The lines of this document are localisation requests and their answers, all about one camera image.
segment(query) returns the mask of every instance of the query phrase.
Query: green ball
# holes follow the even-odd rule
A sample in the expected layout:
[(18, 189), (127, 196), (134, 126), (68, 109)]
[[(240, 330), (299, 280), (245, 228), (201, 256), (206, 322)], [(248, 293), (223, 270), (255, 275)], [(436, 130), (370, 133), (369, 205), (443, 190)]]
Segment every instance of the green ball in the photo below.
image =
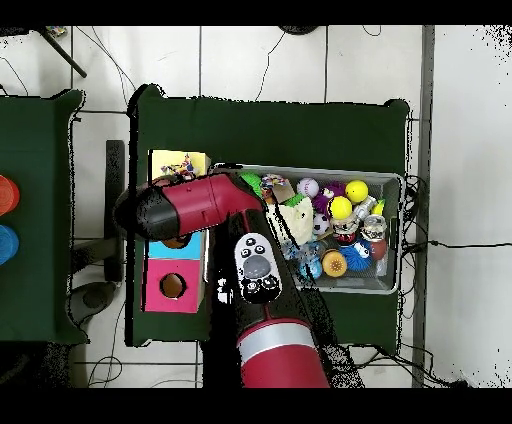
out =
[(263, 199), (263, 195), (261, 194), (261, 188), (260, 188), (261, 178), (258, 175), (253, 174), (251, 172), (242, 172), (239, 175), (240, 175), (240, 178), (242, 178), (242, 180), (244, 180), (247, 184), (249, 184), (251, 186), (254, 193), (256, 193), (256, 195), (260, 199)]

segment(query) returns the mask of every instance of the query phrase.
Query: orange cup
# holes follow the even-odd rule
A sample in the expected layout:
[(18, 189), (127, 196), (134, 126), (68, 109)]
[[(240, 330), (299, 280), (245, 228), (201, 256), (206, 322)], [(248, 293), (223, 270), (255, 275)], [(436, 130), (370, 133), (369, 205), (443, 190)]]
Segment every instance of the orange cup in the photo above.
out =
[(20, 200), (18, 186), (0, 175), (0, 216), (12, 211)]

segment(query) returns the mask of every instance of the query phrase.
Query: purple toy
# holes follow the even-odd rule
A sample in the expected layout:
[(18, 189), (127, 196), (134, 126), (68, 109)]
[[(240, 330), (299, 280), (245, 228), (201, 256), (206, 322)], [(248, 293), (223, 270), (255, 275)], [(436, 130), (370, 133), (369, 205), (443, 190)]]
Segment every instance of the purple toy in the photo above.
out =
[(325, 216), (329, 216), (327, 213), (327, 204), (333, 197), (345, 196), (345, 184), (333, 181), (327, 184), (321, 191), (313, 198), (313, 207), (318, 213), (323, 213)]

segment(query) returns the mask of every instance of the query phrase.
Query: blue cup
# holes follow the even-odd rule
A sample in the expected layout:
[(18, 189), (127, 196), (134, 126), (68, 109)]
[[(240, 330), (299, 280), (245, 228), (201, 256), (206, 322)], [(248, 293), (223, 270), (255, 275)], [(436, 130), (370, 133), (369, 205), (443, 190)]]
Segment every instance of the blue cup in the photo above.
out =
[(19, 245), (16, 233), (6, 225), (0, 225), (0, 265), (6, 263), (16, 254)]

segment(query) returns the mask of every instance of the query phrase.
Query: white ball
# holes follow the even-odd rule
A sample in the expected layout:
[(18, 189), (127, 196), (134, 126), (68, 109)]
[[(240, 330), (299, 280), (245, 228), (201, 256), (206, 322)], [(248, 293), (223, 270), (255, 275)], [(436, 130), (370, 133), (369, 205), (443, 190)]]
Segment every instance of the white ball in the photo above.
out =
[(315, 213), (313, 217), (313, 234), (321, 236), (329, 229), (329, 219), (323, 213)]
[(313, 178), (303, 178), (297, 184), (297, 193), (300, 193), (304, 196), (312, 199), (318, 194), (320, 187), (318, 187), (318, 183)]

